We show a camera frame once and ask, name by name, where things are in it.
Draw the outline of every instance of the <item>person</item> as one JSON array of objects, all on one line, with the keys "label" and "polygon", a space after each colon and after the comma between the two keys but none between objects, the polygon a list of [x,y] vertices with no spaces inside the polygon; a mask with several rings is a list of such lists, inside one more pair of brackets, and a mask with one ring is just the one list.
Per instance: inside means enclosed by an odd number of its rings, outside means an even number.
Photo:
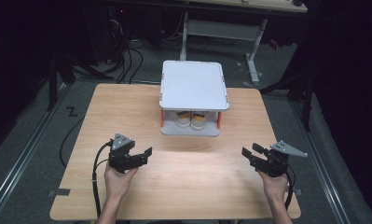
[{"label": "person", "polygon": [[[104,172],[104,182],[106,184],[106,201],[104,202],[101,215],[98,219],[98,224],[113,224],[116,223],[118,209],[122,199],[130,188],[133,176],[138,171],[138,168],[131,169],[127,173],[122,174],[106,165]],[[260,171],[264,186],[264,193],[267,197],[270,212],[276,224],[293,223],[287,210],[284,206],[284,193],[287,188],[287,176],[281,175],[278,177],[270,177]]]}]

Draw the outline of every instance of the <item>forearm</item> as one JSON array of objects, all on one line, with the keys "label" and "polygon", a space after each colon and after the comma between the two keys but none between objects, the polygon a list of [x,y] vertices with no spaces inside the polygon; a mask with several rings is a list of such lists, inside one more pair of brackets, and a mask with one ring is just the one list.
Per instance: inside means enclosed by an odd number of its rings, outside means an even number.
[{"label": "forearm", "polygon": [[290,224],[293,223],[290,216],[285,209],[284,203],[280,201],[269,202],[270,212],[276,224]]},{"label": "forearm", "polygon": [[107,199],[103,205],[98,224],[114,224],[117,220],[119,206],[122,200]]}]

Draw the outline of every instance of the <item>light wood surface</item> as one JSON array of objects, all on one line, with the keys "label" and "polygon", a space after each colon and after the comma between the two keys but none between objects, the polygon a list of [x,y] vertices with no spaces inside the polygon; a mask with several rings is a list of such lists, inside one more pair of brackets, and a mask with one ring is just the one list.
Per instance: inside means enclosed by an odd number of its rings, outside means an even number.
[{"label": "light wood surface", "polygon": [[185,0],[187,2],[196,3],[208,3],[216,5],[226,5],[232,7],[251,7],[251,8],[261,8],[268,10],[277,10],[284,12],[308,12],[307,7],[302,4],[300,7],[296,7],[291,0]]},{"label": "light wood surface", "polygon": [[[160,132],[160,86],[100,84],[76,140],[50,216],[57,220],[96,219],[92,166],[99,148],[115,133],[136,141],[131,155],[153,147],[118,212],[118,219],[246,219],[271,217],[262,181],[241,148],[276,143],[260,93],[227,89],[217,137],[167,136]],[[107,159],[105,149],[100,161]],[[101,202],[105,200],[105,163],[98,168]],[[300,216],[296,197],[289,214]]]}]

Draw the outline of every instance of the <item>human hand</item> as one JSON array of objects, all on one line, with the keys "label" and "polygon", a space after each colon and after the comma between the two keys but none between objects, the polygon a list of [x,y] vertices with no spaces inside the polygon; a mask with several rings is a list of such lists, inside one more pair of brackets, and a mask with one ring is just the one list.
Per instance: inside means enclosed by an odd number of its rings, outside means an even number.
[{"label": "human hand", "polygon": [[284,203],[284,193],[287,189],[288,178],[283,174],[277,177],[270,177],[258,171],[264,184],[264,193],[269,203]]},{"label": "human hand", "polygon": [[131,169],[127,173],[119,173],[116,169],[110,167],[107,163],[104,172],[104,181],[106,183],[106,198],[121,201],[130,188],[133,176],[139,168]]}]

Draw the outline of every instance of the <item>wooden table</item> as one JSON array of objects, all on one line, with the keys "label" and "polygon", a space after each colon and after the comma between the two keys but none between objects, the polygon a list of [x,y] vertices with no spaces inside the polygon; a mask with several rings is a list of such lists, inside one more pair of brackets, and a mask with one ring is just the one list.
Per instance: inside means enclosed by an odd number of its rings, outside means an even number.
[{"label": "wooden table", "polygon": [[[57,220],[96,219],[92,166],[99,148],[115,133],[136,141],[131,155],[153,147],[120,207],[118,219],[247,219],[271,217],[262,181],[241,148],[276,143],[258,90],[227,89],[217,137],[167,136],[160,132],[160,86],[97,86],[50,216]],[[107,159],[109,148],[101,154]],[[105,200],[103,163],[98,168],[101,204]],[[300,216],[296,197],[288,209]]]}]

